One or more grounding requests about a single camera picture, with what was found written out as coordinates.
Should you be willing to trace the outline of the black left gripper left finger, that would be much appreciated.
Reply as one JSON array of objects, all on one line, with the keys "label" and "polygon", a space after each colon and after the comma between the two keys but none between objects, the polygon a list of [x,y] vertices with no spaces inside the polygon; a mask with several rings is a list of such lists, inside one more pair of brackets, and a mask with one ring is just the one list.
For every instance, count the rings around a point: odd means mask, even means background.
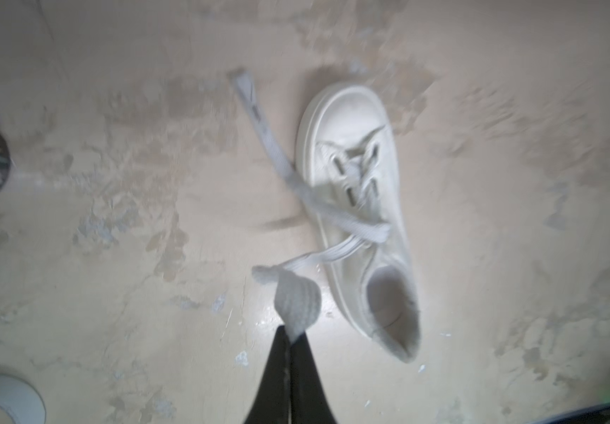
[{"label": "black left gripper left finger", "polygon": [[289,423],[290,346],[285,327],[278,327],[246,424]]}]

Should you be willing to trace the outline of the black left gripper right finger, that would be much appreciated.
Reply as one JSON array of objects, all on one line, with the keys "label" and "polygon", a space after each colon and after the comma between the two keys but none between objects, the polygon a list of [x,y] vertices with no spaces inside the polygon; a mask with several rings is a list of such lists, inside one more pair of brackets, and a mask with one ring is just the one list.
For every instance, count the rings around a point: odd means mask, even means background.
[{"label": "black left gripper right finger", "polygon": [[336,424],[307,334],[290,346],[290,404],[293,424]]}]

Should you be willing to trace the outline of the white canvas sneaker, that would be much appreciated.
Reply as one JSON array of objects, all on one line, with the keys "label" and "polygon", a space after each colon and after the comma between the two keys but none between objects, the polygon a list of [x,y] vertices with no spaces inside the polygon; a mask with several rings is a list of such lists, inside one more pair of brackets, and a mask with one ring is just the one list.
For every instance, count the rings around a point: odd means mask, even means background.
[{"label": "white canvas sneaker", "polygon": [[386,240],[365,240],[324,269],[352,327],[398,360],[413,362],[420,346],[416,278],[393,129],[379,96],[354,83],[317,94],[301,119],[294,164],[319,199],[365,223],[388,224]]}]

